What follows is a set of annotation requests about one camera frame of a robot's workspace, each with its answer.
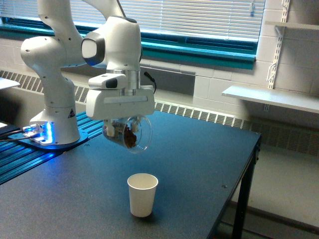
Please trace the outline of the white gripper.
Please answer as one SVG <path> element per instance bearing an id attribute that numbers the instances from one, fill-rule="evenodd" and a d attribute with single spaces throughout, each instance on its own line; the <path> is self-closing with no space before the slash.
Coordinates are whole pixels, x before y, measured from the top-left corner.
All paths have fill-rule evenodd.
<path id="1" fill-rule="evenodd" d="M 141 86 L 135 94 L 120 95 L 120 90 L 90 89 L 87 94 L 86 115 L 93 120 L 104 120 L 104 136 L 115 136 L 115 119 L 131 117 L 132 132 L 139 131 L 141 117 L 155 111 L 153 86 Z"/>

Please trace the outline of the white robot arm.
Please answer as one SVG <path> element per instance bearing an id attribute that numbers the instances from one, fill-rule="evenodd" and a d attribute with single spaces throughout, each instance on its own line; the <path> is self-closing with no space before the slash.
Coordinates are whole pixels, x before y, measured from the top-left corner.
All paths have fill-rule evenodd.
<path id="1" fill-rule="evenodd" d="M 105 72 L 89 80 L 86 114 L 93 120 L 113 121 L 154 113 L 153 86 L 140 84 L 142 58 L 139 24 L 126 17 L 117 0 L 91 0 L 106 22 L 82 37 L 76 29 L 70 1 L 40 0 L 40 19 L 54 36 L 25 40 L 21 57 L 41 79 L 44 109 L 30 120 L 24 136 L 41 146 L 78 141 L 75 86 L 62 75 L 62 68 L 88 64 Z"/>

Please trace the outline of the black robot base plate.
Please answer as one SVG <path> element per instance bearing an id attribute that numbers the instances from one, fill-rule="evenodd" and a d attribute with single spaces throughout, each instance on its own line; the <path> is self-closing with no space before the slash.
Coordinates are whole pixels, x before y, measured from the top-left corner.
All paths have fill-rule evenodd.
<path id="1" fill-rule="evenodd" d="M 18 143 L 31 146 L 37 149 L 42 149 L 44 151 L 68 151 L 71 150 L 88 140 L 88 133 L 84 131 L 80 131 L 80 139 L 76 142 L 69 143 L 69 144 L 52 144 L 52 145 L 41 145 L 31 139 L 23 139 L 17 140 Z"/>

